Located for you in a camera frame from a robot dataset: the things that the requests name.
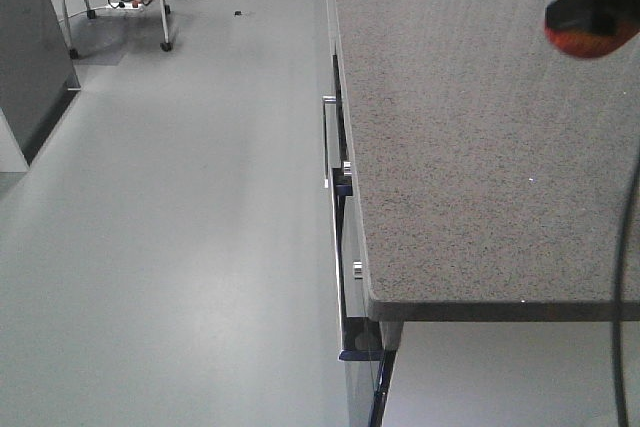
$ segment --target metal handle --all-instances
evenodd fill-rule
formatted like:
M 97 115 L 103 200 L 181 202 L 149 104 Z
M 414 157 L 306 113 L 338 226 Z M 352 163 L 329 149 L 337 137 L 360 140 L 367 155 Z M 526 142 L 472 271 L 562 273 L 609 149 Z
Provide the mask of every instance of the metal handle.
M 383 355 L 380 325 L 367 317 L 347 315 L 342 259 L 342 232 L 346 198 L 353 195 L 351 177 L 345 176 L 341 168 L 328 169 L 331 187 L 331 221 L 333 225 L 334 260 L 338 287 L 338 324 L 341 348 L 338 358 L 345 361 L 374 361 Z
M 329 188 L 329 134 L 327 132 L 327 106 L 336 105 L 335 95 L 322 96 L 322 137 L 324 139 L 324 188 Z

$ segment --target cabinet door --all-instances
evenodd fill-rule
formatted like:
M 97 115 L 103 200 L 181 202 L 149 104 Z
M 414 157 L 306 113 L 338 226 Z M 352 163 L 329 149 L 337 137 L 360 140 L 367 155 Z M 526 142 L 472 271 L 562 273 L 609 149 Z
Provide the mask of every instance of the cabinet door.
M 0 0 L 0 109 L 3 125 L 27 162 L 44 144 L 76 87 L 51 0 Z
M 408 322 L 384 427 L 614 427 L 609 324 Z M 624 323 L 640 425 L 640 323 Z

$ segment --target black cable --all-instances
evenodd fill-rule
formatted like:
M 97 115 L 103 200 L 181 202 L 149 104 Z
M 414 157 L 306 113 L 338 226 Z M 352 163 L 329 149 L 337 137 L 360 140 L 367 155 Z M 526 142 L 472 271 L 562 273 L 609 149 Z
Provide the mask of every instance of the black cable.
M 627 192 L 627 200 L 622 215 L 616 247 L 616 264 L 613 276 L 613 298 L 611 301 L 611 366 L 613 370 L 613 387 L 618 413 L 618 426 L 629 427 L 629 413 L 624 388 L 624 372 L 622 358 L 622 298 L 624 294 L 624 272 L 626 252 L 633 226 L 633 214 L 638 200 L 640 184 L 640 150 L 638 151 L 633 176 Z

